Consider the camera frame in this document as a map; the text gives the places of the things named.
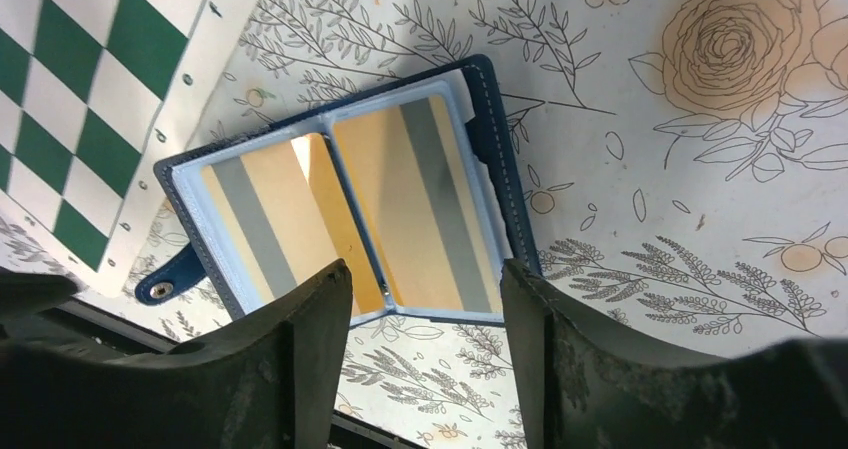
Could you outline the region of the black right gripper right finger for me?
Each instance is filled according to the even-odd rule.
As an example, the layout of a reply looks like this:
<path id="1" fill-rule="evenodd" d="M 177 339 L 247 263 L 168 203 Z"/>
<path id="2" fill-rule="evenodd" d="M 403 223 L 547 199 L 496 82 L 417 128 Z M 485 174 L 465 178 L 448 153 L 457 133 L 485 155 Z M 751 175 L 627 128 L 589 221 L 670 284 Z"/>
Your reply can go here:
<path id="1" fill-rule="evenodd" d="M 843 448 L 847 343 L 791 339 L 724 359 L 648 336 L 502 270 L 531 448 Z"/>

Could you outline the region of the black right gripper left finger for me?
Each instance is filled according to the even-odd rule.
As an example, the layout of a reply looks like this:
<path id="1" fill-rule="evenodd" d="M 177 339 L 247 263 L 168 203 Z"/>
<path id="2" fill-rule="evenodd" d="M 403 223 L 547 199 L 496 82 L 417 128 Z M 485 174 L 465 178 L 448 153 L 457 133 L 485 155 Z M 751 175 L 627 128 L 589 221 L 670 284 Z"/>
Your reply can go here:
<path id="1" fill-rule="evenodd" d="M 64 332 L 1 339 L 5 448 L 323 448 L 352 306 L 337 260 L 280 299 L 161 353 Z"/>

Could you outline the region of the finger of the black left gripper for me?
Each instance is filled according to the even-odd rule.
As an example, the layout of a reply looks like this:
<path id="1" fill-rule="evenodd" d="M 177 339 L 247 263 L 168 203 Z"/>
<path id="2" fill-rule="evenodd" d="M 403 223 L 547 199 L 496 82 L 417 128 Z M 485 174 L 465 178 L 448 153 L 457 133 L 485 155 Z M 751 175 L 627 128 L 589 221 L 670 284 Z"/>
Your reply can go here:
<path id="1" fill-rule="evenodd" d="M 62 275 L 2 270 L 1 320 L 13 320 L 57 307 L 78 291 L 78 285 Z"/>

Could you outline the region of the blue leather card holder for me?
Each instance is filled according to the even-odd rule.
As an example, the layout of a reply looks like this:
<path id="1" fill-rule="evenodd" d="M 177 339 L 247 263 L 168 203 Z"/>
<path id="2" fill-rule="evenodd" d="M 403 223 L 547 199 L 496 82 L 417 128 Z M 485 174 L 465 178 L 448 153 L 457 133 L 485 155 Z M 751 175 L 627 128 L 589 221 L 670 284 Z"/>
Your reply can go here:
<path id="1" fill-rule="evenodd" d="M 431 95 L 441 95 L 446 100 L 477 209 L 485 225 L 493 231 L 490 249 L 496 264 L 496 280 L 502 304 L 498 314 L 414 309 L 400 307 L 395 303 L 332 134 L 332 126 L 337 121 Z M 208 279 L 233 318 L 244 317 L 267 305 L 251 311 L 244 309 L 243 297 L 235 290 L 231 280 L 234 271 L 229 264 L 233 258 L 224 246 L 216 222 L 203 208 L 204 201 L 198 189 L 198 171 L 225 157 L 308 134 L 321 135 L 327 144 L 336 175 L 384 298 L 384 307 L 380 311 L 361 316 L 351 314 L 353 326 L 392 315 L 462 324 L 499 325 L 503 322 L 501 281 L 504 263 L 515 259 L 529 269 L 537 269 L 539 260 L 523 201 L 502 94 L 493 64 L 483 55 L 469 56 L 283 120 L 267 122 L 253 130 L 218 139 L 156 163 L 155 175 L 182 223 L 189 242 L 169 262 L 137 284 L 136 298 L 149 306 L 158 305 L 174 299 L 201 280 Z"/>

